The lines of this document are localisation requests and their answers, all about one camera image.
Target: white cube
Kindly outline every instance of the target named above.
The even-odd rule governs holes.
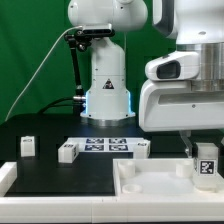
[[[35,156],[35,138],[26,136],[21,138],[21,157]]]
[[[138,142],[133,148],[133,158],[134,159],[147,159],[150,154],[151,142],[148,140],[143,140]]]
[[[67,141],[58,149],[59,163],[73,163],[79,154],[78,144]]]

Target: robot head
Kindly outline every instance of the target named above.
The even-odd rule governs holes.
[[[71,0],[68,17],[73,26],[110,23],[127,32],[142,28],[148,11],[143,0]]]

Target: green backdrop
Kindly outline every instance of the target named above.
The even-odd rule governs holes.
[[[152,1],[145,2],[149,10],[147,24],[142,30],[127,34],[127,88],[132,93],[135,112],[138,112],[139,94],[146,80],[146,63],[175,50],[173,40],[165,39],[152,28]],[[68,3],[69,0],[0,0],[0,122],[53,43],[71,27],[67,19]],[[117,33],[113,41],[123,46],[124,35]],[[91,85],[90,54],[90,51],[79,54],[85,90]],[[73,96],[74,91],[70,51],[61,40],[13,115],[36,113],[58,98]],[[49,113],[62,112],[71,110],[49,110]]]

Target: green wall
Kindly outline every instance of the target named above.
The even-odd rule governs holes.
[[[138,111],[141,86],[146,80],[145,64],[175,50],[172,40],[162,37],[151,26],[151,0],[145,0],[149,19],[145,27],[127,34],[127,88],[132,105]],[[12,103],[28,83],[35,70],[60,34],[71,27],[67,19],[69,0],[0,0],[0,123]],[[117,33],[113,41],[124,45],[124,35]],[[85,90],[91,85],[90,51],[79,54]],[[13,115],[36,113],[46,104],[74,95],[74,76],[70,51],[61,41],[42,68]],[[70,110],[50,110],[70,113]]]

